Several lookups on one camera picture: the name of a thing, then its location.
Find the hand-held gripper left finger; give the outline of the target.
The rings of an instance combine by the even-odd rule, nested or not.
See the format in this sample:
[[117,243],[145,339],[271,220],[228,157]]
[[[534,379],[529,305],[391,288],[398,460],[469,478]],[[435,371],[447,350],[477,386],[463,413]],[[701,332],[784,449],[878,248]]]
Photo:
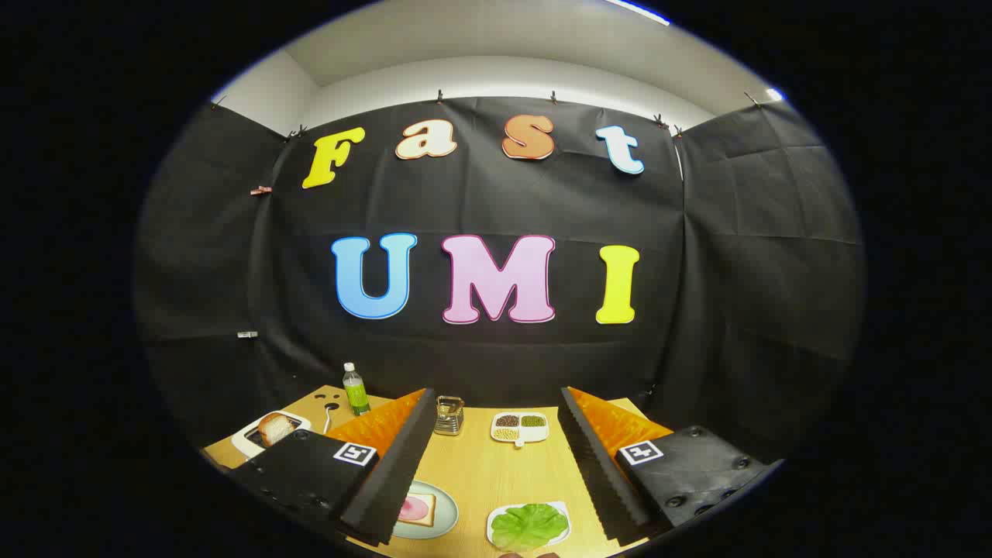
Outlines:
[[433,402],[424,388],[326,434],[297,429],[229,476],[322,536],[387,544],[431,439]]

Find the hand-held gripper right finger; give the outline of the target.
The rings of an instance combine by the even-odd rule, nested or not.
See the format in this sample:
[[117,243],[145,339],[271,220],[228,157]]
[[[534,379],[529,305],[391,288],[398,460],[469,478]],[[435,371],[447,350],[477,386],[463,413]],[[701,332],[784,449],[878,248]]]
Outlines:
[[576,388],[559,421],[607,538],[661,543],[728,511],[784,465],[704,426],[673,430]]

